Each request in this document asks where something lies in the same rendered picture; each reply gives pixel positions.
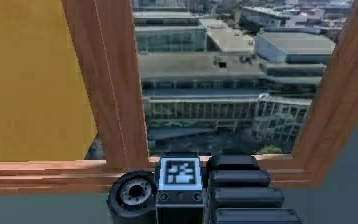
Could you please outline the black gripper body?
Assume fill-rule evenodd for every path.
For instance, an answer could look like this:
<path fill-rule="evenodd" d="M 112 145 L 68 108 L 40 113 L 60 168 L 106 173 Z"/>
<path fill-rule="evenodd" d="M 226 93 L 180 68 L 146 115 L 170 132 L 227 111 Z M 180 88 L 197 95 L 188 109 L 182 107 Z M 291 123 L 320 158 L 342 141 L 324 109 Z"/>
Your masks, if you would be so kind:
<path fill-rule="evenodd" d="M 156 224 L 156 194 L 152 172 L 138 170 L 125 173 L 108 192 L 108 224 Z"/>

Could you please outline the brown wooden window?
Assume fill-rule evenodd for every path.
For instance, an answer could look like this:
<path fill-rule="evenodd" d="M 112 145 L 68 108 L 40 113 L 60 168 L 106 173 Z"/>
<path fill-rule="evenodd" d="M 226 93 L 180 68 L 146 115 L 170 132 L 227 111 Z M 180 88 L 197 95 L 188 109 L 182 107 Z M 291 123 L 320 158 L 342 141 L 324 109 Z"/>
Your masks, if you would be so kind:
<path fill-rule="evenodd" d="M 129 0 L 61 0 L 96 135 L 81 160 L 0 161 L 0 195 L 102 193 L 152 170 Z M 314 188 L 358 123 L 358 0 L 289 155 L 258 161 L 279 188 Z"/>

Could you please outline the yellow curtain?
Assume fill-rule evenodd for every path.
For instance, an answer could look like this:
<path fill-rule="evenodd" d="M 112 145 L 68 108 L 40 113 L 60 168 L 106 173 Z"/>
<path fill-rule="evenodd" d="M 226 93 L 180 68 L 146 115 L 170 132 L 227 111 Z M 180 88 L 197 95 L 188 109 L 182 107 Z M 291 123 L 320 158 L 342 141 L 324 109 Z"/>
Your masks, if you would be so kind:
<path fill-rule="evenodd" d="M 95 135 L 61 0 L 0 0 L 0 161 L 81 160 Z"/>

